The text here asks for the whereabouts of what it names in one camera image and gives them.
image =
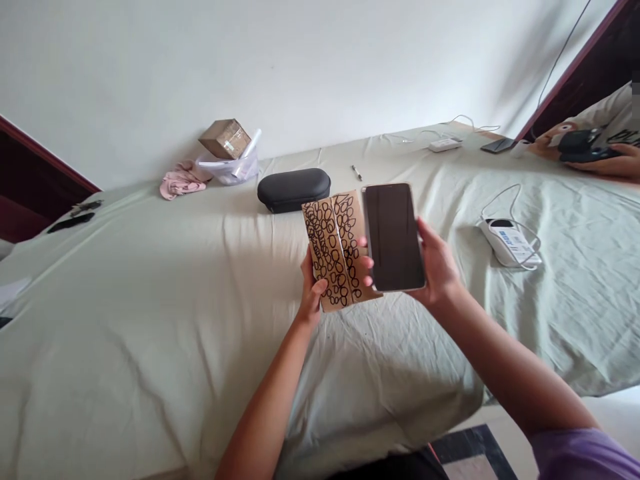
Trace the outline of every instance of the smartphone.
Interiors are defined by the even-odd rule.
[[[389,292],[424,287],[425,266],[409,184],[369,185],[362,195],[373,288]]]
[[[86,213],[85,215],[80,215],[79,217],[76,217],[76,218],[72,218],[72,219],[69,219],[69,220],[64,220],[62,222],[58,222],[54,226],[52,226],[48,230],[47,233],[53,233],[53,232],[56,232],[58,230],[62,230],[62,229],[65,229],[65,228],[75,227],[76,225],[79,225],[80,223],[88,222],[94,216],[95,216],[95,213],[91,212],[91,213]]]
[[[489,153],[500,153],[504,150],[509,150],[515,145],[515,143],[515,140],[504,138],[483,145],[480,147],[480,150],[488,151]]]

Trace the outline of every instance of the black doodle drawing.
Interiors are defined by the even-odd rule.
[[[323,296],[329,298],[330,304],[342,304],[344,307],[362,297],[353,264],[358,258],[358,248],[351,232],[355,225],[352,205],[353,197],[350,195],[337,195],[326,201],[303,205],[307,234],[317,259],[313,264],[314,271],[319,279],[326,278],[333,286]]]
[[[359,256],[358,242],[351,231],[355,226],[355,216],[353,212],[353,197],[350,195],[336,195],[334,197],[333,210],[335,212],[336,224],[342,242],[342,251],[345,256],[347,275],[349,276],[349,288],[354,298],[362,297],[360,290],[360,280],[356,278],[356,269],[353,261]]]

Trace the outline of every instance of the black camera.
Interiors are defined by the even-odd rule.
[[[588,163],[622,155],[622,153],[608,147],[592,148],[593,142],[595,142],[601,132],[602,129],[593,129],[565,133],[558,144],[560,161]]]

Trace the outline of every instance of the purple sleeve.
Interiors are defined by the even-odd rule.
[[[540,480],[640,479],[640,462],[600,430],[539,433],[531,446]]]

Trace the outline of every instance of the bed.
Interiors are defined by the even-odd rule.
[[[291,324],[307,245],[301,212],[255,196],[271,173],[320,167],[332,193],[409,181],[473,296],[581,395],[640,383],[640,189],[528,153],[432,153],[423,129],[261,162],[234,187],[163,200],[156,183],[98,193],[96,217],[0,262],[33,281],[3,312],[0,476],[210,477]],[[364,178],[360,183],[351,165]],[[517,219],[542,268],[499,266],[480,209],[522,184]],[[487,212],[504,216],[511,198]],[[322,478],[420,447],[489,398],[460,351],[407,295],[326,314],[307,354],[278,476]]]

